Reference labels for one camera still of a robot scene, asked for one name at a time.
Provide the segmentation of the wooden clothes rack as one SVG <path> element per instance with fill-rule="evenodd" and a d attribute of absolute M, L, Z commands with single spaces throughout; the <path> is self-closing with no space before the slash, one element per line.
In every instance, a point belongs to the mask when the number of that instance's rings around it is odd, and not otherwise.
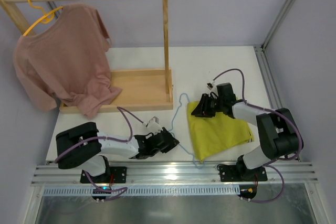
<path fill-rule="evenodd" d="M 76 0 L 1 0 L 1 7 L 22 34 L 34 34 L 17 3 Z M 100 113 L 116 112 L 123 107 L 130 111 L 162 111 L 173 109 L 173 81 L 169 62 L 168 0 L 162 0 L 163 46 L 114 48 L 107 53 L 113 63 L 111 83 L 123 89 Z"/>

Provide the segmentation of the aluminium frame profile right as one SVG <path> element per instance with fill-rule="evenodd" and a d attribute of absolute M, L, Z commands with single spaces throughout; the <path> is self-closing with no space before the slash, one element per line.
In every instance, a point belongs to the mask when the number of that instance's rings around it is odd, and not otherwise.
<path fill-rule="evenodd" d="M 284 0 L 276 15 L 264 42 L 254 45 L 254 52 L 258 62 L 261 77 L 266 89 L 270 106 L 273 109 L 287 107 L 290 100 L 289 92 L 285 90 L 286 71 L 293 63 L 292 48 L 294 42 L 290 36 L 291 9 L 296 0 Z"/>

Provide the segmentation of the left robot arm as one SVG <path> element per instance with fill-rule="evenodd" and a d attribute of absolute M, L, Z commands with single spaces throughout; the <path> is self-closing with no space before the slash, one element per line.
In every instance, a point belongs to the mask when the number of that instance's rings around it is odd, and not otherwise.
<path fill-rule="evenodd" d="M 108 173 L 108 155 L 127 159 L 147 159 L 157 153 L 167 153 L 179 145 L 179 141 L 153 117 L 145 122 L 147 135 L 122 137 L 100 132 L 94 122 L 88 122 L 56 136 L 59 169 L 79 168 L 92 177 Z"/>

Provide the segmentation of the black mounting plate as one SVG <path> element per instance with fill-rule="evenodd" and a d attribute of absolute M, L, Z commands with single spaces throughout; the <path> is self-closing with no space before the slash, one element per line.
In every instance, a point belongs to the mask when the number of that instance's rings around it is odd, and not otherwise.
<path fill-rule="evenodd" d="M 221 182 L 266 182 L 268 180 L 266 169 L 239 168 L 237 165 L 217 165 Z"/>
<path fill-rule="evenodd" d="M 125 184 L 127 178 L 127 167 L 110 166 L 104 174 L 90 177 L 95 184 Z"/>

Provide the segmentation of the yellow-green trousers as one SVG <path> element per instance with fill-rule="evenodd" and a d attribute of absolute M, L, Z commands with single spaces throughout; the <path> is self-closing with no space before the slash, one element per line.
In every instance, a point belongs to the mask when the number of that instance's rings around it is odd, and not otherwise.
<path fill-rule="evenodd" d="M 213 118 L 192 116 L 197 105 L 197 102 L 187 104 L 188 128 L 197 160 L 203 162 L 217 153 L 254 141 L 247 122 L 232 119 L 222 113 Z"/>

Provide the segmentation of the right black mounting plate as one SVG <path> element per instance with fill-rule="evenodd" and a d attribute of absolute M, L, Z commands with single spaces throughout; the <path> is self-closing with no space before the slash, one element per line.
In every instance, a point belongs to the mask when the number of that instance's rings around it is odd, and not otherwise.
<path fill-rule="evenodd" d="M 237 165 L 217 165 L 221 182 L 266 182 L 268 180 L 266 169 L 239 168 Z"/>

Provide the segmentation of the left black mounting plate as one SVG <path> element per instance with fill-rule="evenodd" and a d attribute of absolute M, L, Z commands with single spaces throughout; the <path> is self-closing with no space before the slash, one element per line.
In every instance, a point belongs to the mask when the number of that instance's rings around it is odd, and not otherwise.
<path fill-rule="evenodd" d="M 90 177 L 95 184 L 125 184 L 127 178 L 127 167 L 110 166 L 104 174 Z"/>

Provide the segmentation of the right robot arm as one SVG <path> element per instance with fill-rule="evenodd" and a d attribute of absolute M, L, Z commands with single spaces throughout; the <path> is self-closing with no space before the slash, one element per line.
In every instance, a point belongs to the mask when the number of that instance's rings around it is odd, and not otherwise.
<path fill-rule="evenodd" d="M 299 154 L 303 148 L 301 134 L 288 109 L 271 110 L 237 99 L 230 83 L 217 85 L 216 92 L 202 94 L 191 116 L 210 119 L 218 113 L 256 126 L 259 136 L 259 146 L 240 156 L 236 164 L 218 165 L 222 182 L 264 182 L 266 165 L 282 156 Z"/>

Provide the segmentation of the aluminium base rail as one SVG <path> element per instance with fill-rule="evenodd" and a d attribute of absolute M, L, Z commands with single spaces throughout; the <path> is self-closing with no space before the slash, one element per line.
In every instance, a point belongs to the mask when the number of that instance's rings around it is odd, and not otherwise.
<path fill-rule="evenodd" d="M 220 184 L 221 162 L 206 162 L 197 168 L 192 162 L 111 162 L 111 166 L 127 168 L 126 185 L 207 185 Z M 317 183 L 317 173 L 309 162 L 275 162 L 266 168 L 267 183 L 278 184 L 280 175 L 285 183 Z M 54 163 L 38 165 L 31 184 L 78 185 L 81 169 L 59 169 Z"/>

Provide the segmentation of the pink t-shirt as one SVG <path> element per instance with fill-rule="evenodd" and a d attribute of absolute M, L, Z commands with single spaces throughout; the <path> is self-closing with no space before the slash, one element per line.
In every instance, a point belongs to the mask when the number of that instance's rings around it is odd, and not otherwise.
<path fill-rule="evenodd" d="M 110 48 L 98 10 L 83 3 L 68 4 L 46 31 L 20 37 L 13 61 L 19 81 L 38 109 L 50 111 L 59 99 L 91 119 L 122 92 L 111 84 L 106 57 Z"/>

